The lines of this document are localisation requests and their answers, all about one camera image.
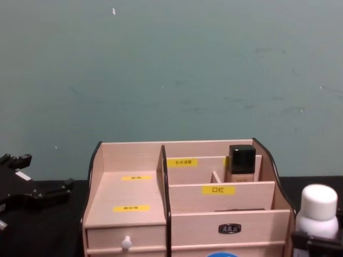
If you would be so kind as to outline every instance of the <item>wooden drawer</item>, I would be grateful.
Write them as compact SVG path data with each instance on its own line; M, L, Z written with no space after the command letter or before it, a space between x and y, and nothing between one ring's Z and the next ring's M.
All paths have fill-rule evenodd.
M173 250L172 257L200 257L210 256L213 253L231 253L238 257L282 257L283 245L270 246L240 246L203 249L202 246L187 247Z
M132 247L166 246L165 226L137 226L109 229L88 229L88 249L122 248L125 236Z
M285 242L289 210L221 211L171 216L172 246ZM241 232L219 233L222 224L241 225Z
M92 254L90 257L166 257L166 252L156 253L114 253L114 254Z

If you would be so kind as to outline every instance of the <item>black bottle cap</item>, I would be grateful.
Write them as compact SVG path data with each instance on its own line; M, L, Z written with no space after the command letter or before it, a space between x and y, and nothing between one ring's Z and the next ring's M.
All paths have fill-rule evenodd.
M252 145L232 145L229 151L231 174L255 173L256 150Z

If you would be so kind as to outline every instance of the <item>label with chinese text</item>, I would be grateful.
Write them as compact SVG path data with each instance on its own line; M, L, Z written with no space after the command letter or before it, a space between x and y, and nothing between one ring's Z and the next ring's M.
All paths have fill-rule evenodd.
M149 180L152 179L151 176L125 176L122 180Z
M132 205L132 206L116 206L113 207L115 213L124 212L124 211L149 211L149 205Z
M202 194L234 195L235 186L202 186Z
M196 167L198 166L198 159L187 158L187 159L168 159L168 168L181 168L181 167Z

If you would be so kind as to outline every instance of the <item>drawer knob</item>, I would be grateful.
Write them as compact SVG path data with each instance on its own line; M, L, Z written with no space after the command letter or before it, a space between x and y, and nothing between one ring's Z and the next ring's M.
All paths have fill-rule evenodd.
M132 246L131 238L129 236L126 236L124 241L122 241L122 247L124 249L129 249Z

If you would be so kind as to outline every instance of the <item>wooden desktop organizer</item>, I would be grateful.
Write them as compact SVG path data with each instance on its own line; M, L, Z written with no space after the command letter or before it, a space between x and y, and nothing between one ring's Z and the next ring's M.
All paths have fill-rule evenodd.
M230 145L255 147L257 181L223 183ZM85 256L292 256L294 209L256 139L100 142L89 181ZM232 223L241 231L219 233Z

